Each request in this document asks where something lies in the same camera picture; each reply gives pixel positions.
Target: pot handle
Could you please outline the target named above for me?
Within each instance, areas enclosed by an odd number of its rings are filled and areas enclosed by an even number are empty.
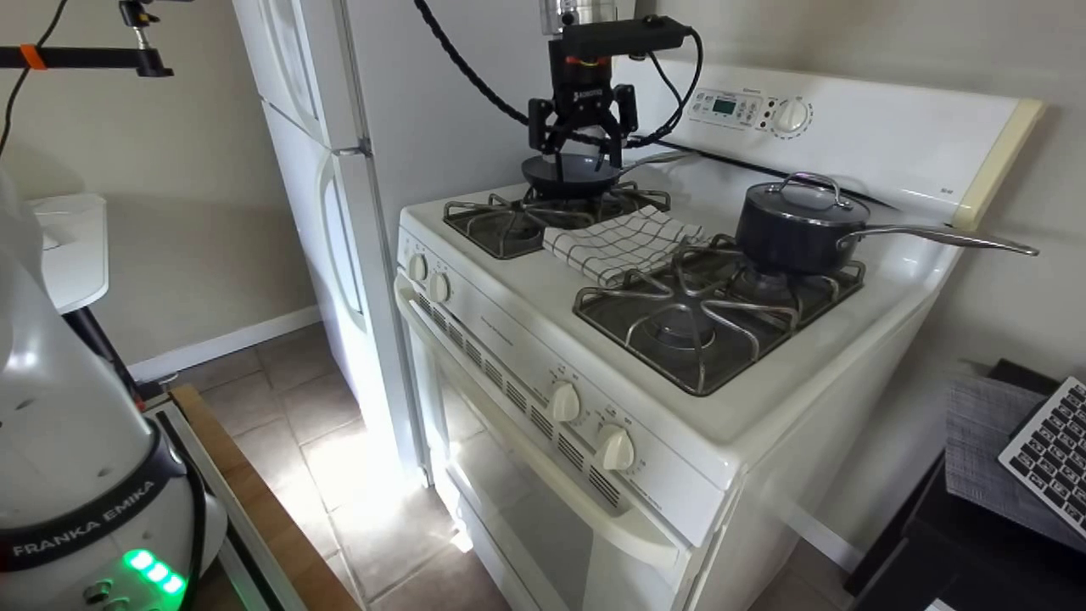
[[[783,191],[787,182],[798,182],[798,186],[827,186],[827,191],[834,192],[834,199],[846,199],[846,198],[841,198],[841,182],[837,182],[834,177],[827,177],[827,173],[787,173],[787,177],[781,180],[781,191]]]
[[[958,246],[994,246],[994,252],[1014,252],[1014,253],[1024,253],[1024,257],[1042,253],[1040,246],[1023,244],[1023,240],[961,235],[961,232],[931,228],[931,225],[865,225],[865,228],[848,232],[848,237],[861,237],[861,235],[915,235],[915,237],[940,240],[940,244],[958,244]]]

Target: black pot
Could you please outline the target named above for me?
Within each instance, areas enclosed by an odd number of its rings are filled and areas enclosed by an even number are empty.
[[[1037,257],[1040,246],[927,225],[868,225],[868,207],[834,182],[758,182],[747,191],[737,240],[772,272],[832,276],[861,235],[915,235],[958,246],[997,246]]]

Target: gas burner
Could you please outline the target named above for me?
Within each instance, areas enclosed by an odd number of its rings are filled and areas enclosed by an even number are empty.
[[[861,263],[772,276],[731,237],[713,237],[706,246],[681,240],[662,272],[625,272],[580,289],[575,313],[685,393],[706,396],[859,284]]]
[[[548,228],[589,228],[609,218],[636,215],[641,207],[670,210],[670,192],[641,191],[637,182],[613,182],[592,199],[549,199],[527,191],[518,199],[489,198],[487,203],[452,199],[444,203],[444,225],[466,235],[494,257],[518,257],[544,252]]]

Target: floor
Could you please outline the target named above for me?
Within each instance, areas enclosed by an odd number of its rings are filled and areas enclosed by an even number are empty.
[[[380,466],[323,326],[185,370],[282,507],[372,611],[499,611],[504,594],[463,551],[428,489]],[[841,571],[798,547],[758,611],[841,611]]]

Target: wall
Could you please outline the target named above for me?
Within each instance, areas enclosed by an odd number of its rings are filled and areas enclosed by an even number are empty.
[[[39,42],[51,8],[0,0],[4,44]],[[230,2],[148,10],[177,78],[30,76],[4,154],[24,198],[109,199],[113,289],[94,313],[129,364],[313,306]],[[51,44],[134,35],[117,0],[70,0]]]
[[[1081,0],[662,0],[718,62],[1032,94],[1053,104],[988,232],[1040,260],[968,253],[820,518],[868,547],[943,442],[940,391],[1013,355],[1053,378],[1086,364],[1086,2]]]

